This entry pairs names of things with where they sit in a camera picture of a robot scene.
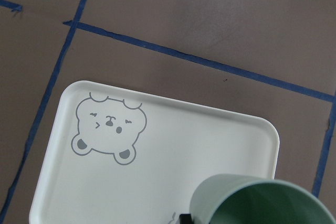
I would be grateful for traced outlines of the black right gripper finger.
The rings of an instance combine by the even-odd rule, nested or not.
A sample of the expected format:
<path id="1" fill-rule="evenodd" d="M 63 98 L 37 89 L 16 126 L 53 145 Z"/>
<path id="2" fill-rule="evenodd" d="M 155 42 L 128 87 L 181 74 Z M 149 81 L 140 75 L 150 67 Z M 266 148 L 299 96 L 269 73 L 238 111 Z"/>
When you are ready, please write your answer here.
<path id="1" fill-rule="evenodd" d="M 178 215 L 177 223 L 178 224 L 193 224 L 191 212 L 189 210 L 181 212 Z"/>

